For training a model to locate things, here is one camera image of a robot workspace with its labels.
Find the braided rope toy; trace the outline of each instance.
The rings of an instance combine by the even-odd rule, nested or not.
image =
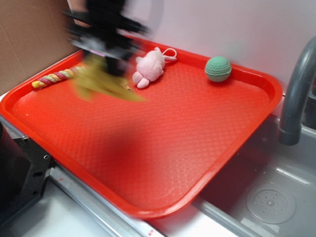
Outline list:
[[[41,87],[46,87],[57,83],[61,80],[71,79],[75,77],[76,74],[82,73],[86,70],[85,67],[73,67],[70,69],[65,69],[63,71],[54,72],[52,74],[46,75],[44,77],[39,78],[37,81],[32,82],[32,87],[37,89]]]

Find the red tray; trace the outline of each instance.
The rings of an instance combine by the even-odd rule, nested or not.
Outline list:
[[[233,65],[229,79],[211,82],[209,58],[177,51],[155,83],[133,86],[147,102],[83,101],[69,81],[33,90],[37,78],[80,63],[78,52],[10,91],[0,113],[122,211],[166,216],[199,194],[282,98],[267,74]]]

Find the tray rim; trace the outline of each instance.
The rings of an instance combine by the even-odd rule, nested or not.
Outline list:
[[[145,45],[155,45],[160,47],[161,49],[167,48],[167,46],[145,41]],[[191,57],[194,59],[192,64],[190,65],[202,68],[201,65],[202,62],[206,62],[209,57],[201,56],[198,54],[186,52],[184,50],[176,49],[178,52],[178,60],[181,61],[181,58],[184,57]],[[77,51],[73,53],[72,55],[62,59],[61,61],[57,62],[56,64],[48,67],[47,69],[43,70],[42,72],[36,74],[35,76],[29,78],[25,82],[21,83],[20,85],[13,88],[11,91],[9,91],[4,98],[0,101],[0,114],[3,115],[10,123],[12,123],[14,126],[16,126],[19,130],[21,130],[23,133],[27,134],[29,137],[34,139],[37,143],[39,143],[45,150],[51,153],[53,157],[68,157],[65,155],[62,151],[56,148],[56,151],[51,151],[52,146],[41,136],[39,136],[36,131],[33,131],[30,127],[28,127],[26,124],[23,123],[23,121],[20,121],[18,118],[16,118],[10,111],[10,107],[13,108],[12,105],[14,105],[21,96],[24,96],[34,89],[31,86],[31,82],[37,80],[38,78],[45,76],[51,72],[62,70],[66,67],[73,67],[74,65],[80,63],[82,60],[82,51]],[[246,140],[255,132],[255,130],[264,122],[264,120],[270,115],[270,113],[274,110],[274,108],[280,103],[283,91],[281,88],[280,83],[277,81],[276,78],[266,74],[262,73],[256,70],[248,69],[242,66],[238,66],[235,64],[232,64],[233,71],[239,71],[239,73],[246,73],[246,74],[254,74],[257,77],[261,77],[262,80],[255,81],[249,81],[247,79],[236,79],[239,81],[242,81],[244,83],[248,83],[251,85],[254,85],[256,87],[261,88],[264,90],[268,96],[269,96],[269,103],[268,105],[262,110],[262,112],[258,115],[258,118],[253,121],[244,131],[243,133],[238,137],[238,141],[240,140],[240,137],[242,137],[243,143],[246,142]],[[23,92],[23,95],[17,96],[17,93]],[[216,175],[217,172],[219,172],[220,168],[223,167],[230,159],[226,157],[232,157],[236,153],[236,149],[239,149],[242,145],[240,142],[236,144],[236,141],[233,142],[226,151],[217,159],[213,165],[208,169],[208,171],[202,175],[202,177],[198,180],[198,182],[184,195],[180,200],[176,201],[173,204],[170,204],[168,206],[165,206],[164,208],[157,208],[157,209],[148,209],[143,210],[140,209],[130,203],[128,203],[124,198],[116,194],[114,191],[112,191],[110,188],[105,186],[102,182],[94,178],[90,173],[88,173],[85,169],[83,169],[76,161],[63,159],[63,161],[58,160],[57,163],[60,163],[63,167],[74,173],[77,177],[79,177],[82,181],[84,181],[87,185],[89,185],[92,189],[97,190],[97,192],[102,195],[104,198],[108,198],[110,202],[112,202],[114,205],[119,207],[122,211],[126,212],[127,214],[130,214],[132,216],[142,218],[142,219],[154,219],[159,217],[164,217],[172,214],[173,212],[184,208],[185,206],[189,205],[191,201],[201,192],[201,187],[205,187],[207,183],[210,182],[211,178]]]

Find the faucet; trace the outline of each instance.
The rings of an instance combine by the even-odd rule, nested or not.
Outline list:
[[[316,129],[316,37],[303,49],[291,76],[278,125],[278,140],[288,146],[300,140],[302,124]]]

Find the white wall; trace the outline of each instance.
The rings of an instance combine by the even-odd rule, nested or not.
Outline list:
[[[306,43],[316,36],[315,0],[131,0],[132,14],[149,19],[163,2],[152,40],[276,77],[286,89]]]

